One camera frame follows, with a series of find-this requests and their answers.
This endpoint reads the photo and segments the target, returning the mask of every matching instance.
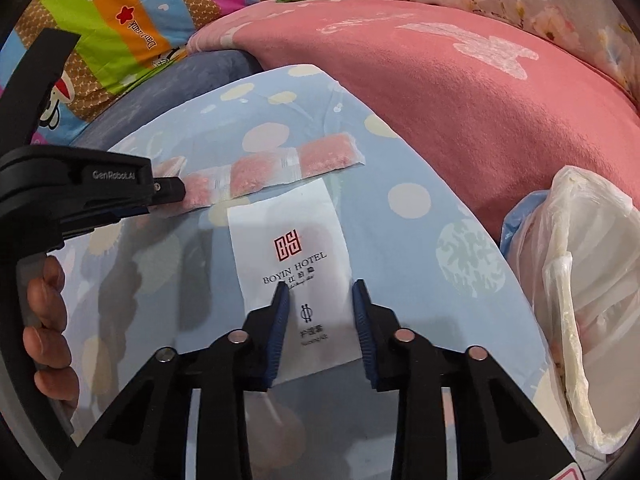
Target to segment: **black clamp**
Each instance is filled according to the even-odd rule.
[[[44,29],[0,99],[0,356],[25,414],[61,468],[76,446],[33,381],[35,366],[22,344],[18,262],[185,195],[178,178],[153,178],[147,158],[28,145],[78,38]]]
[[[488,352],[437,348],[372,304],[362,280],[353,308],[366,375],[379,392],[399,390],[392,480],[446,480],[442,388],[451,390],[460,480],[551,480],[582,474],[564,444]],[[201,390],[196,480],[251,480],[244,391],[276,377],[289,289],[209,348],[159,349],[102,414],[60,480],[182,480],[191,391]]]

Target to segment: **polka dot fabric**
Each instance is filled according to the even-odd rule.
[[[322,177],[354,278],[434,344],[487,347],[571,446],[545,343],[497,247],[420,156],[320,69],[284,67],[197,97],[113,151],[154,164],[183,156],[188,174],[340,132],[367,161]],[[73,420],[80,437],[157,348],[205,348],[242,325],[226,211],[299,185],[180,218],[129,219],[68,243],[59,257],[69,269],[66,335],[82,383]],[[389,478],[398,400],[373,392],[360,362],[279,384],[251,409],[256,478]],[[191,457],[194,440],[192,433]],[[193,463],[188,471],[191,480]]]

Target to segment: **white plastic bag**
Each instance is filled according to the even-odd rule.
[[[566,166],[507,260],[585,440],[613,453],[640,417],[640,212],[608,180]]]

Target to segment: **pink blanket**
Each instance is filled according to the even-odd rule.
[[[610,80],[546,41],[461,10],[391,0],[263,2],[196,33],[266,69],[311,63],[372,108],[498,238],[566,164],[640,202],[640,119]]]

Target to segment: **blue plastic bag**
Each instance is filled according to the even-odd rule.
[[[548,194],[548,189],[529,193],[504,217],[502,233],[500,234],[500,252],[502,256],[507,257],[513,235],[516,234],[524,219],[546,200]]]

